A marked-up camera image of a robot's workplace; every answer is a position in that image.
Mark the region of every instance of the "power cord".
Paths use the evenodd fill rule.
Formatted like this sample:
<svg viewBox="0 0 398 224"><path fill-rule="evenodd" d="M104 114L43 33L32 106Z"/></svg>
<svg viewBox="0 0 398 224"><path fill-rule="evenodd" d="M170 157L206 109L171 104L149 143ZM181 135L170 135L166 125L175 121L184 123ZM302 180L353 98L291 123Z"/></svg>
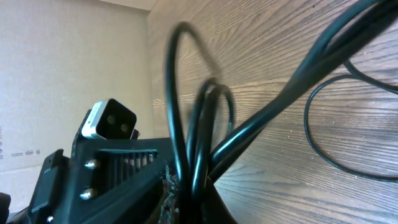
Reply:
<svg viewBox="0 0 398 224"><path fill-rule="evenodd" d="M206 180L216 182L249 147L270 120L342 63L345 63L348 70L356 76L343 75L332 78L318 87L313 92L312 98L324 86L343 78L357 78L387 91L396 91L396 86L381 83L362 74L350 64L348 59L387 29L397 17L397 0L360 0L354 3L322 32L278 96L234 130L233 97L227 86L219 84L219 67L192 26L187 22L179 23L173 30L167 46L165 83L170 138L174 145L175 167L180 184L181 221L186 223L191 214L195 216L200 210L201 199L206 190ZM195 100L187 143L182 131L176 84L178 43L183 33L192 36L213 74L203 84ZM230 133L211 150L216 105L221 95L224 95L228 102ZM309 143L322 158L335 167L354 175L383 181L398 180L397 177L383 177L352 170L324 155L315 146L308 128L308 110L312 98L308 99L306 106L305 130Z"/></svg>

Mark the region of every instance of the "brown wood grain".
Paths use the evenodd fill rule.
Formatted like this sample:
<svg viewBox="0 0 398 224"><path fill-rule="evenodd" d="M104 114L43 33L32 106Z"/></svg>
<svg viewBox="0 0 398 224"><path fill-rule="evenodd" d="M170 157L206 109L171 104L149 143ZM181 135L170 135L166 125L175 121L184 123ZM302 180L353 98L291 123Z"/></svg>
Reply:
<svg viewBox="0 0 398 224"><path fill-rule="evenodd" d="M168 136L166 41L178 21L200 31L235 97L238 124L276 97L319 33L355 1L159 0L148 17L155 133ZM358 52L363 72L398 85L398 23ZM336 69L325 79L346 73ZM178 61L184 126L210 73L189 37ZM398 185L335 169L308 144L303 110L310 91L269 123L216 183L240 223L397 223ZM398 175L398 96L358 80L323 89L310 109L317 144L358 170Z"/></svg>

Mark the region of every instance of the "metal screw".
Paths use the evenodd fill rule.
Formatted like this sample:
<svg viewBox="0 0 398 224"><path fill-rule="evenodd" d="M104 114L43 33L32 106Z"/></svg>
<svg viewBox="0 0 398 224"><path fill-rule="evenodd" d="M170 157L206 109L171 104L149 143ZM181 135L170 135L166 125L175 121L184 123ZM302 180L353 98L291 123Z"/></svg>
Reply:
<svg viewBox="0 0 398 224"><path fill-rule="evenodd" d="M54 220L54 217L53 216L49 216L49 217L47 217L47 223L52 223L52 220Z"/></svg>
<svg viewBox="0 0 398 224"><path fill-rule="evenodd" d="M85 167L88 169L95 169L97 167L99 167L101 164L100 161L96 160L96 159L92 159L89 161L86 161Z"/></svg>
<svg viewBox="0 0 398 224"><path fill-rule="evenodd" d="M83 200L88 200L96 196L95 189L86 189L83 193L80 194L80 198Z"/></svg>

